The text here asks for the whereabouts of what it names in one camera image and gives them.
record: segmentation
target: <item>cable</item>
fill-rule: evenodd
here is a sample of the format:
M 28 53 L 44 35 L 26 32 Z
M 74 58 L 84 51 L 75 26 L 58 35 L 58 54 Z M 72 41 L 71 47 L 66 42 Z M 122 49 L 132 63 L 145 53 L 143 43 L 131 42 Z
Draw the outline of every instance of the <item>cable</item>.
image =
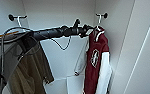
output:
M 38 34 L 39 34 L 40 36 L 44 37 L 44 38 L 48 38 L 47 36 L 44 36 L 44 35 L 42 35 L 42 34 L 39 33 L 39 32 L 38 32 Z M 69 47 L 70 40 L 71 40 L 71 36 L 69 37 L 69 41 L 68 41 L 67 46 L 66 46 L 65 48 L 63 48 L 56 40 L 54 40 L 54 39 L 52 39 L 52 38 L 51 38 L 51 40 L 54 41 L 54 42 L 60 47 L 60 49 L 66 50 L 66 49 Z
M 54 41 L 62 50 L 66 50 L 69 47 L 70 44 L 70 40 L 71 40 L 71 36 L 69 37 L 69 42 L 67 43 L 67 46 L 65 48 L 63 48 L 56 40 L 51 39 L 52 41 Z

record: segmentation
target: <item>hanging clothes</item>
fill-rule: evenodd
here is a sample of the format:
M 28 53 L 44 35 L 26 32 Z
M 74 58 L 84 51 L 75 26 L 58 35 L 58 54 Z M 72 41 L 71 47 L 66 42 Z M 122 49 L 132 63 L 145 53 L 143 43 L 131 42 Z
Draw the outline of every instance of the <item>hanging clothes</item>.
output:
M 17 65 L 10 77 L 9 86 L 12 94 L 46 94 L 43 81 L 50 83 L 54 81 L 48 60 L 40 45 L 33 47 Z
M 87 51 L 87 66 L 85 69 L 84 94 L 95 94 L 96 91 L 96 94 L 103 94 L 100 93 L 102 92 L 102 87 L 107 87 L 107 85 L 105 84 L 108 84 L 110 79 L 110 77 L 108 77 L 108 82 L 104 82 L 104 79 L 106 78 L 104 77 L 104 75 L 107 74 L 103 73 L 102 70 L 106 69 L 104 68 L 104 65 L 109 64 L 109 54 L 107 54 L 109 53 L 109 47 L 108 39 L 104 35 L 104 29 L 101 27 L 99 27 L 99 29 L 100 31 L 95 29 L 89 35 L 89 49 Z M 109 65 L 108 70 L 110 70 L 108 71 L 108 74 L 111 74 L 112 70 Z

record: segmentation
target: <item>clothes hanger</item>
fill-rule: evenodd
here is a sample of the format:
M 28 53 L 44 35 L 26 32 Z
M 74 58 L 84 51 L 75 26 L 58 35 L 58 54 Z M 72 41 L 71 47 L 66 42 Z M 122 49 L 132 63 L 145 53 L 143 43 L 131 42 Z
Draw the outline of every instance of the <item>clothes hanger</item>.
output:
M 105 13 L 104 15 L 102 15 L 102 14 L 96 14 L 96 15 L 99 16 L 98 24 L 97 24 L 96 30 L 95 30 L 95 32 L 94 32 L 94 35 L 96 36 L 95 41 L 97 42 L 99 36 L 105 32 L 103 28 L 102 28 L 103 30 L 99 28 L 99 25 L 100 25 L 100 23 L 101 23 L 101 17 L 104 16 L 104 18 L 106 19 L 107 16 L 108 16 L 108 14 Z

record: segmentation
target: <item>white wall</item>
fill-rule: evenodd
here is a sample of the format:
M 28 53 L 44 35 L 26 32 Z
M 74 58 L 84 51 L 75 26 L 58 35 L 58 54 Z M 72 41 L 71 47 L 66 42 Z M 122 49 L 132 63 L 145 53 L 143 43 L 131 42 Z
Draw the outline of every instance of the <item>white wall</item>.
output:
M 8 15 L 25 16 L 24 6 L 21 0 L 0 0 L 0 34 L 5 30 L 18 26 L 17 21 L 10 21 Z M 27 20 L 21 20 L 24 27 L 28 27 Z M 9 90 L 4 88 L 3 94 L 9 94 Z
M 124 94 L 150 94 L 150 27 Z
M 95 0 L 23 1 L 28 15 L 29 27 L 34 30 L 60 27 L 62 25 L 73 26 L 76 18 L 80 19 L 80 26 L 85 23 L 93 25 L 94 22 Z M 63 47 L 66 47 L 68 39 L 63 37 L 56 40 Z M 83 83 L 81 81 L 84 78 L 83 75 L 83 77 L 74 77 L 74 67 L 85 40 L 77 36 L 72 37 L 70 45 L 65 51 L 61 50 L 51 40 L 41 42 L 55 78 L 53 83 L 45 86 L 48 94 L 66 94 L 70 89 L 72 93 L 68 94 L 78 94 L 76 91 L 82 91 L 82 88 L 74 88 L 82 87 Z
M 112 83 L 111 94 L 124 93 L 149 27 L 150 1 L 135 0 L 116 74 Z

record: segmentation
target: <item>white hanger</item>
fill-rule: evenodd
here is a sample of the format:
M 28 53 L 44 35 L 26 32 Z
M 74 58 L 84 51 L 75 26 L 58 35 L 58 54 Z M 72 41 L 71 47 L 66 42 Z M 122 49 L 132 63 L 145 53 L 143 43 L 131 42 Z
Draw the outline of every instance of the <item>white hanger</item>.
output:
M 98 24 L 97 24 L 97 26 L 96 26 L 96 29 L 98 30 L 98 31 L 100 31 L 100 29 L 99 29 L 99 25 L 100 25 L 100 23 L 101 23 L 101 17 L 102 17 L 102 15 L 101 14 L 96 14 L 97 16 L 99 16 L 99 20 L 98 20 Z

